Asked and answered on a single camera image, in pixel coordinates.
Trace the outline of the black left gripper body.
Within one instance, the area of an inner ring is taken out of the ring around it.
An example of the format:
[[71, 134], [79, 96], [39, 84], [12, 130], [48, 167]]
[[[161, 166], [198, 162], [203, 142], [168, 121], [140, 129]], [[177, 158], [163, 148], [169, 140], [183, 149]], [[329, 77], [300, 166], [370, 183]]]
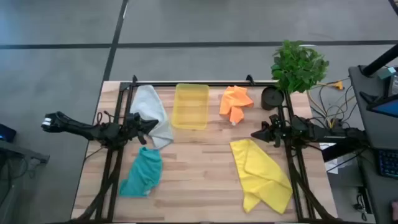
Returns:
[[128, 114], [124, 124], [124, 133], [128, 139], [144, 137], [144, 122], [139, 113]]

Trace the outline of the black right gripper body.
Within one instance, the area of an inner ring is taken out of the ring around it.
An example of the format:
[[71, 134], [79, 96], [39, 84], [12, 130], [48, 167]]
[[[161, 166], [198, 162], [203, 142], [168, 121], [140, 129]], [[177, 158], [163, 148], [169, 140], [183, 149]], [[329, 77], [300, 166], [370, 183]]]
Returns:
[[279, 118], [277, 114], [269, 116], [269, 119], [271, 123], [268, 123], [266, 121], [262, 122], [262, 127], [267, 128], [265, 134], [269, 136], [268, 142], [274, 142], [276, 136], [280, 136], [282, 140], [282, 138], [285, 137], [284, 128], [282, 127], [283, 126], [282, 120]]

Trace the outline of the grey microfiber towel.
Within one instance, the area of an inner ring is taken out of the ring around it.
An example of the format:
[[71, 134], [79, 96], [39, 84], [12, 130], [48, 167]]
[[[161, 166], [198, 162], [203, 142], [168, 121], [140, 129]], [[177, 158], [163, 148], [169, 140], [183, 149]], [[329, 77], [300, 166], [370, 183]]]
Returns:
[[152, 85], [142, 85], [137, 88], [129, 112], [139, 113], [144, 120], [156, 119], [158, 121], [149, 132], [155, 149], [162, 149], [174, 140], [162, 100]]

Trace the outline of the orange microfiber towel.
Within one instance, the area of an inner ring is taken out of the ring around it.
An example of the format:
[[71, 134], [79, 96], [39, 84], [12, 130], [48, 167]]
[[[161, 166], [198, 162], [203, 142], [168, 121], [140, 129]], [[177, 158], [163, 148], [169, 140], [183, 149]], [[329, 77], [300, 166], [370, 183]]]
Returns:
[[228, 115], [229, 122], [235, 126], [244, 119], [243, 107], [253, 107], [254, 102], [248, 96], [248, 89], [240, 86], [228, 86], [220, 101], [220, 115]]

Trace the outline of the teal microfiber towel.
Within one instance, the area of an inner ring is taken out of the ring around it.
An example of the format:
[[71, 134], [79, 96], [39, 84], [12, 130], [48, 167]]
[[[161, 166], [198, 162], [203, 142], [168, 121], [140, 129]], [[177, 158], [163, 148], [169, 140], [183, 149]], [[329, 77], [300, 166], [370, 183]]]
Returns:
[[141, 147], [129, 171], [127, 179], [121, 181], [121, 197], [146, 197], [159, 185], [163, 161], [159, 150]]

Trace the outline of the yellow microfiber towel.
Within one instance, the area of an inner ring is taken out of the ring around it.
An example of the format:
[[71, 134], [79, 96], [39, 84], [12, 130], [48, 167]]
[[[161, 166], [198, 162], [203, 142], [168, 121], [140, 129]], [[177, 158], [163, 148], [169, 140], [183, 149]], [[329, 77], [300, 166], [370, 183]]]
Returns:
[[229, 145], [243, 189], [243, 210], [249, 213], [264, 202], [283, 214], [293, 194], [287, 174], [254, 141], [243, 139]]

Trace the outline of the black plant pot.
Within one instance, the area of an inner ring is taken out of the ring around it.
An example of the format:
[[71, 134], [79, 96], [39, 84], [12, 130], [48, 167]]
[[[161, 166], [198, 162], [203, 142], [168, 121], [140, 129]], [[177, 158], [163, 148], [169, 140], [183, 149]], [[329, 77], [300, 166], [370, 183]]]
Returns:
[[261, 93], [261, 107], [270, 111], [280, 106], [284, 102], [284, 94], [281, 90], [274, 86], [263, 89]]

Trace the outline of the black desk beam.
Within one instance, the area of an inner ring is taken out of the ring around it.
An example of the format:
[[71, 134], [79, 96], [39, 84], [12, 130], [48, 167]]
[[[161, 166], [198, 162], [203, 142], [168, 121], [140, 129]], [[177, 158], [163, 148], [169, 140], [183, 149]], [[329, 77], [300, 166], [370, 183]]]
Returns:
[[344, 156], [349, 153], [354, 153], [356, 151], [367, 149], [367, 145], [362, 144], [360, 142], [339, 142], [333, 146], [330, 146], [324, 150], [322, 150], [323, 160], [325, 162], [331, 161], [333, 159], [337, 159], [341, 156]]

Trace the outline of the grey desk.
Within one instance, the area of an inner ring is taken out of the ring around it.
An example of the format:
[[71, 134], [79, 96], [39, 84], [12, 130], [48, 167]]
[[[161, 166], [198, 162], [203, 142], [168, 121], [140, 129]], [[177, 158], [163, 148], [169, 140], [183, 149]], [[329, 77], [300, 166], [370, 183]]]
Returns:
[[350, 67], [348, 73], [371, 146], [361, 156], [361, 169], [375, 220], [377, 224], [392, 224], [391, 202], [398, 200], [398, 179], [379, 175], [376, 153], [378, 149], [398, 149], [398, 118], [368, 111], [368, 104], [360, 97], [361, 92], [376, 96], [383, 94], [384, 84], [378, 77], [365, 77], [358, 67]]

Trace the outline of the grey metal stand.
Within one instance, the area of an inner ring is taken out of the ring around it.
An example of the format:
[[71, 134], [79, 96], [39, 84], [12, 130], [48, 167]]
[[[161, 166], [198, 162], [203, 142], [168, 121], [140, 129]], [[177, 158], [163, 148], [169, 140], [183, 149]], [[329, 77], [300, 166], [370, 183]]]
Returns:
[[10, 224], [24, 177], [46, 164], [49, 155], [0, 141], [0, 224]]

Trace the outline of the blue-screen laptop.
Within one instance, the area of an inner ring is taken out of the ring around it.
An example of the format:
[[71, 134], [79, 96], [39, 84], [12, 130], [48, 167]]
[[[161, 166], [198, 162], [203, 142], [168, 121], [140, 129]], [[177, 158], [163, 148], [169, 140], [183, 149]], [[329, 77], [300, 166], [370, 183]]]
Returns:
[[398, 94], [387, 98], [378, 98], [368, 104], [366, 109], [374, 113], [398, 118]]

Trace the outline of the black backlit keyboard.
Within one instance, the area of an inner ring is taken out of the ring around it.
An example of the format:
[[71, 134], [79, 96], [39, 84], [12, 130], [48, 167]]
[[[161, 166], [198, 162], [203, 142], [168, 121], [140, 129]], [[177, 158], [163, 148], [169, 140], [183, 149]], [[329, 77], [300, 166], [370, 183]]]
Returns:
[[376, 156], [378, 171], [381, 176], [398, 179], [398, 151], [378, 150]]

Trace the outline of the black slanted pole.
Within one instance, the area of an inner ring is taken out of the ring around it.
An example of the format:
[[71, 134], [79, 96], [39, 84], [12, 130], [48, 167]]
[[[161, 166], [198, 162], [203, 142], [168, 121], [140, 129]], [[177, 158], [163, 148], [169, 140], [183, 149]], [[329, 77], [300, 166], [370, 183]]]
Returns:
[[375, 59], [369, 65], [361, 67], [360, 71], [362, 75], [364, 75], [365, 77], [371, 77], [380, 68], [387, 65], [389, 62], [393, 61], [397, 57], [398, 57], [398, 44], [393, 46], [387, 52], [383, 53], [380, 57]]

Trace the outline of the small teal box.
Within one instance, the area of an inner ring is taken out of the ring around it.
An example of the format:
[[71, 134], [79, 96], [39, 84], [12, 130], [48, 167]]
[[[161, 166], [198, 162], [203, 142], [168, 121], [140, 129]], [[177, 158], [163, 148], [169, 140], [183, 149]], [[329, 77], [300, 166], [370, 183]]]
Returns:
[[388, 78], [395, 75], [396, 73], [397, 73], [397, 70], [395, 67], [384, 67], [384, 68], [381, 68], [377, 72], [377, 77], [380, 80], [387, 80]]

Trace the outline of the black device blue light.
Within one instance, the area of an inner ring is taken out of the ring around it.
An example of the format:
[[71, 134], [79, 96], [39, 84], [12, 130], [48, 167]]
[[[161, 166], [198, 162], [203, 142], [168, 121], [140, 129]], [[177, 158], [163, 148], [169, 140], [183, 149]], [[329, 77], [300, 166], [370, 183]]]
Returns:
[[0, 141], [14, 142], [16, 130], [0, 124]]

